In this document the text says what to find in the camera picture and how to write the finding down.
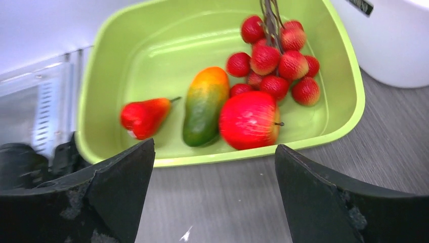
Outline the red fruit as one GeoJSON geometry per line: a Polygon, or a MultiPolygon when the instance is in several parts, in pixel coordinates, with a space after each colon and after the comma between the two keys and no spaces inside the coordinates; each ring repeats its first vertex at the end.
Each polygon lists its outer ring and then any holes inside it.
{"type": "Polygon", "coordinates": [[[221,109],[219,132],[237,150],[274,145],[284,122],[273,96],[262,91],[245,92],[228,99],[221,109]]]}

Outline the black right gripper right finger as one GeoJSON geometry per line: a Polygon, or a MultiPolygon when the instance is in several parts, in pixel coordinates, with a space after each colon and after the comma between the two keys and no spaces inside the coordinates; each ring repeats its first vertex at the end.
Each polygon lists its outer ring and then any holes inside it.
{"type": "Polygon", "coordinates": [[[372,185],[279,145],[275,171],[294,242],[428,242],[428,196],[372,185]]]}

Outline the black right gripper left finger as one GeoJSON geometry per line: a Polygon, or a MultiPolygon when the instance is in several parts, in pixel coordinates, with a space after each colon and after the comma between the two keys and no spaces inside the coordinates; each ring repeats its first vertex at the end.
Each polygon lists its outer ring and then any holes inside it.
{"type": "Polygon", "coordinates": [[[153,139],[32,189],[1,191],[1,242],[134,242],[153,139]]]}

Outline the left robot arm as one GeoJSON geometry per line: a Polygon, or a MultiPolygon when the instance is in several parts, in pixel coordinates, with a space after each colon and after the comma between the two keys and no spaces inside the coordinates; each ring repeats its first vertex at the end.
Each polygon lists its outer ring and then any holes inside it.
{"type": "Polygon", "coordinates": [[[1,191],[17,188],[32,189],[40,184],[89,167],[79,154],[75,135],[54,149],[47,158],[25,143],[1,145],[1,191]]]}

